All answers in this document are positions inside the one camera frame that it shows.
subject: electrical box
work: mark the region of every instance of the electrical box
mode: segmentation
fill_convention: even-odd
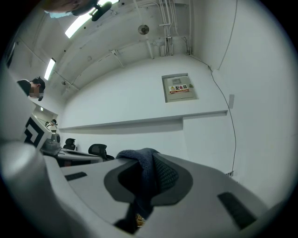
[[[166,102],[198,99],[187,73],[162,76]]]

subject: fluorescent light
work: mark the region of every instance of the fluorescent light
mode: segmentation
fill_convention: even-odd
[[[100,0],[98,1],[99,5],[103,5],[106,2],[112,2],[112,4],[119,2],[119,0]],[[68,38],[72,37],[73,34],[86,22],[88,21],[92,16],[90,16],[89,13],[91,13],[92,11],[94,11],[94,8],[92,8],[88,13],[79,16],[74,22],[73,24],[70,25],[70,27],[66,30],[65,34]]]
[[[51,58],[50,62],[47,65],[47,70],[46,70],[46,74],[45,74],[45,77],[44,77],[46,80],[48,80],[48,78],[50,77],[51,71],[52,71],[55,63],[56,63],[56,61],[53,58]]]

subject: black office chair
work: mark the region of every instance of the black office chair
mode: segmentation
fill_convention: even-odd
[[[106,151],[107,146],[103,144],[94,144],[89,147],[88,153],[93,155],[98,155],[102,157],[102,159],[105,160],[112,160],[115,159],[111,155],[107,155]]]
[[[98,0],[91,0],[85,7],[82,7],[78,10],[74,10],[71,13],[74,16],[81,16],[83,14],[88,13],[92,8],[95,8],[95,9],[97,9],[97,11],[92,14],[91,20],[97,21],[98,19],[100,19],[101,16],[103,16],[112,7],[111,2],[106,2],[102,6],[98,5],[97,2],[98,2]]]
[[[64,149],[69,149],[73,151],[75,150],[75,139],[68,138],[66,139],[65,144],[66,145],[63,146]]]

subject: warning label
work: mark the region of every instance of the warning label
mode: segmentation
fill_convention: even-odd
[[[169,92],[172,93],[185,93],[189,92],[190,90],[188,89],[186,84],[183,85],[177,85],[177,86],[169,86]]]

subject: gray cloth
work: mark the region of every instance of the gray cloth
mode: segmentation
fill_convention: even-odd
[[[154,176],[154,160],[153,153],[158,151],[150,148],[141,150],[125,150],[117,154],[118,158],[136,159],[142,167],[141,187],[136,195],[136,203],[138,205],[137,212],[143,217],[147,218],[152,211],[150,205],[151,198],[156,195],[157,188]]]

